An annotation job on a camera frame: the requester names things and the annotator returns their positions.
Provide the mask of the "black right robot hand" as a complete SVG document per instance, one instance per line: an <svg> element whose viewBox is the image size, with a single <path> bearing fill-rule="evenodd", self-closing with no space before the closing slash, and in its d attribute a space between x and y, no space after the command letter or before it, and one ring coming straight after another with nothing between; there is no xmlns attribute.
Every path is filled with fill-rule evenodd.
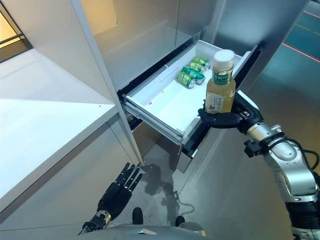
<svg viewBox="0 0 320 240"><path fill-rule="evenodd" d="M198 115L211 128L237 128L245 135L249 128L264 121L259 107L241 90L234 95L231 112L208 113L204 108L200 108Z"/></svg>

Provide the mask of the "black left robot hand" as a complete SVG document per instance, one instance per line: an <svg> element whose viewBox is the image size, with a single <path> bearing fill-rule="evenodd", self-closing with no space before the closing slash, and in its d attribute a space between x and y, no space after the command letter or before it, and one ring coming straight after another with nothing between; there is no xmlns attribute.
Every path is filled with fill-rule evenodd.
<svg viewBox="0 0 320 240"><path fill-rule="evenodd" d="M109 185L99 200L97 211L108 212L111 221L117 218L128 204L132 192L142 177L140 168L127 162L116 180Z"/></svg>

